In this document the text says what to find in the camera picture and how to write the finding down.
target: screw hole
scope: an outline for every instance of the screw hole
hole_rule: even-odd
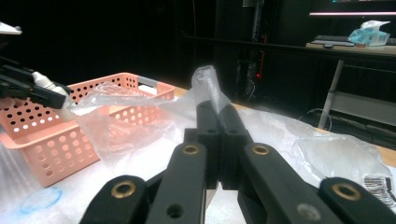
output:
[[[166,215],[172,219],[180,218],[183,216],[183,207],[180,204],[173,204],[166,210]]]
[[[361,198],[359,191],[355,187],[346,183],[334,184],[332,186],[332,190],[338,196],[350,201],[357,201]]]
[[[197,154],[199,151],[198,147],[195,146],[186,146],[183,148],[183,153],[188,155]]]
[[[126,198],[134,193],[136,185],[130,180],[124,180],[117,183],[113,189],[111,189],[111,195],[117,199]]]
[[[261,146],[253,147],[253,152],[259,155],[267,155],[268,153],[270,153],[270,149]]]

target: pink plastic basket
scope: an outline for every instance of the pink plastic basket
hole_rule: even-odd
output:
[[[134,90],[142,95],[174,98],[174,87],[149,78],[129,73],[101,77],[69,86],[70,96],[76,102],[95,86],[112,81],[119,86]],[[156,89],[157,93],[141,91],[144,84]],[[152,106],[124,107],[111,112],[116,119],[137,124],[156,119],[158,109]],[[0,141],[6,148],[19,149],[30,169],[43,187],[79,171],[98,161],[89,139],[74,120],[62,122],[51,108],[27,102],[23,106],[0,110],[0,124],[5,133]]]

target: wooden table surface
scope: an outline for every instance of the wooden table surface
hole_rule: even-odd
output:
[[[175,88],[175,96],[180,97],[180,96],[184,95],[186,92],[187,92],[187,90],[185,90],[185,89],[181,89],[179,87]],[[384,163],[386,165],[396,167],[396,151],[392,150],[392,149],[385,148],[385,147],[379,147],[379,146],[376,146],[376,147],[378,148],[378,151],[381,154],[382,159],[384,160]]]

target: table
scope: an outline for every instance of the table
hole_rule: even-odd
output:
[[[323,45],[311,43],[307,43],[306,47],[312,49],[325,49]],[[379,46],[366,48],[333,46],[329,50],[342,50],[392,56],[396,55],[395,46]],[[341,76],[344,66],[345,60],[339,60],[335,69],[334,76],[332,78],[332,85],[328,91],[325,105],[323,106],[318,127],[320,129],[323,129],[326,124],[327,117],[329,117],[330,110],[336,110],[364,119],[375,120],[378,122],[396,126],[396,117],[394,116],[396,114],[395,103],[337,91],[338,80]]]
[[[187,90],[185,89],[181,89],[176,87],[175,88],[175,95],[176,96],[182,96],[187,92]],[[241,105],[235,105],[237,109],[243,109],[245,108],[244,106]],[[379,153],[382,156],[382,159],[384,160],[384,163],[386,165],[389,166],[393,166],[396,167],[396,151],[392,150],[392,149],[388,149],[385,147],[380,147],[380,146],[376,146],[378,148]]]

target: cable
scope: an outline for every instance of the cable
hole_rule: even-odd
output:
[[[250,100],[251,96],[253,95],[253,92],[256,90],[256,85],[254,84],[254,82],[253,82],[252,80],[250,80],[250,79],[248,79],[248,80],[249,80],[249,81],[251,82],[251,84],[253,85],[253,91],[251,92],[250,96],[247,98],[247,101]]]
[[[353,123],[351,123],[350,120],[348,120],[348,119],[343,119],[343,118],[335,117],[335,116],[332,116],[332,117],[334,119],[338,119],[338,120],[342,121],[343,123],[345,123],[345,125],[352,126],[357,129],[361,128],[361,127],[358,127],[358,126],[354,125]],[[370,129],[367,127],[367,125],[361,124],[361,123],[360,123],[360,125],[365,127],[364,131],[366,131],[367,134],[370,136],[372,144],[378,144],[378,142],[375,141],[375,139],[377,138],[377,139],[382,140],[381,144],[378,144],[378,145],[380,145],[382,147],[387,147],[387,148],[396,148],[396,138],[395,137],[388,136],[388,135],[381,134],[381,133],[374,133],[374,132],[370,131]],[[337,131],[339,133],[351,134],[350,132],[346,132],[346,131],[340,130],[340,129],[337,129]]]
[[[327,113],[323,109],[315,108],[315,109],[311,109],[310,111],[306,112],[306,115],[309,114],[309,113],[312,113],[314,111],[321,111],[322,113],[325,113],[327,115],[327,118],[329,118],[329,121],[330,121],[330,127],[329,127],[329,130],[327,130],[327,131],[330,131],[332,129],[332,117],[329,115],[329,113]]]

